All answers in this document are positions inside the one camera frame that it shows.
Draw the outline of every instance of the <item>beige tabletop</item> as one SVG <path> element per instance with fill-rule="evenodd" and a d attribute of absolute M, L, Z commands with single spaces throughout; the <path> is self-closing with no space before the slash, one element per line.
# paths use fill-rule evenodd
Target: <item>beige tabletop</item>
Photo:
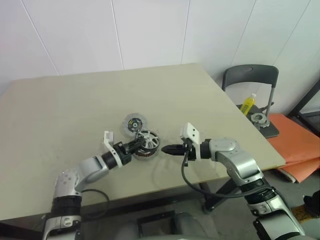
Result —
<path fill-rule="evenodd" d="M 263 170 L 285 163 L 198 64 L 17 80 L 0 98 L 0 220 L 49 212 L 56 177 L 102 154 L 104 130 L 115 143 L 131 140 L 122 130 L 131 113 L 146 118 L 161 147 L 181 143 L 190 122 L 203 140 L 236 139 Z M 116 200 L 184 186 L 182 160 L 163 152 L 133 158 L 89 187 Z M 227 173 L 207 159 L 190 163 L 186 175 L 199 183 Z"/>

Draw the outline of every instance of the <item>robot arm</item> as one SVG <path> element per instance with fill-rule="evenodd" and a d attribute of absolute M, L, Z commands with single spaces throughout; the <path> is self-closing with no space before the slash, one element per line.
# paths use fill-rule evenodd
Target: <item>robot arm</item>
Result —
<path fill-rule="evenodd" d="M 76 167 L 62 172 L 55 183 L 51 212 L 47 216 L 43 240 L 74 240 L 80 235 L 82 191 L 108 174 L 109 170 L 129 163 L 131 155 L 146 141 L 143 138 L 129 143 L 113 143 L 113 133 L 104 133 L 103 143 L 109 150 L 101 156 L 93 156 Z"/>
<path fill-rule="evenodd" d="M 190 123 L 181 129 L 180 138 L 184 145 L 168 145 L 162 151 L 171 155 L 184 155 L 187 152 L 189 161 L 211 159 L 222 163 L 230 178 L 240 188 L 241 195 L 245 195 L 250 211 L 257 217 L 253 225 L 260 239 L 287 240 L 305 235 L 281 196 L 264 179 L 256 161 L 235 140 L 206 139 L 200 143 L 199 132 Z"/>

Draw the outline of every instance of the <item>chair backrest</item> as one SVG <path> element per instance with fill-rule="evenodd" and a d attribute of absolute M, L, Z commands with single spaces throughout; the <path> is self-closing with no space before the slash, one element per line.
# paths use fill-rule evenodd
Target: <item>chair backrest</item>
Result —
<path fill-rule="evenodd" d="M 223 75 L 222 90 L 237 83 L 271 84 L 274 89 L 277 84 L 279 70 L 275 66 L 246 64 L 228 68 Z"/>

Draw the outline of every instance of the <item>gray chair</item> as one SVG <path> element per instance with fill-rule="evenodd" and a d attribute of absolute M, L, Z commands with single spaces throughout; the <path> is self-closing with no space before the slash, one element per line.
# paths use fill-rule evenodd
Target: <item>gray chair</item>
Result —
<path fill-rule="evenodd" d="M 270 112 L 270 107 L 273 104 L 272 98 L 277 84 L 279 70 L 275 66 L 246 64 L 238 65 L 228 68 L 223 75 L 222 90 L 226 91 L 226 87 L 238 83 L 262 83 L 271 85 L 270 96 L 266 107 L 258 108 L 256 105 L 252 106 L 247 118 L 251 121 L 251 115 L 255 113 L 262 113 L 266 110 L 266 117 Z M 272 138 L 279 135 L 277 128 L 270 122 L 268 127 L 261 127 L 260 133 L 265 138 Z"/>

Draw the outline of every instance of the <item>yellow bottle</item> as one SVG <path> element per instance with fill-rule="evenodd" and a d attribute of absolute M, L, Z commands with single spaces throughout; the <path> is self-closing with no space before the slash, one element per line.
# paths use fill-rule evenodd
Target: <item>yellow bottle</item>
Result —
<path fill-rule="evenodd" d="M 248 112 L 252 108 L 252 106 L 256 103 L 256 94 L 252 93 L 250 97 L 244 100 L 244 103 L 241 105 L 240 111 L 243 112 L 245 116 L 247 116 Z"/>

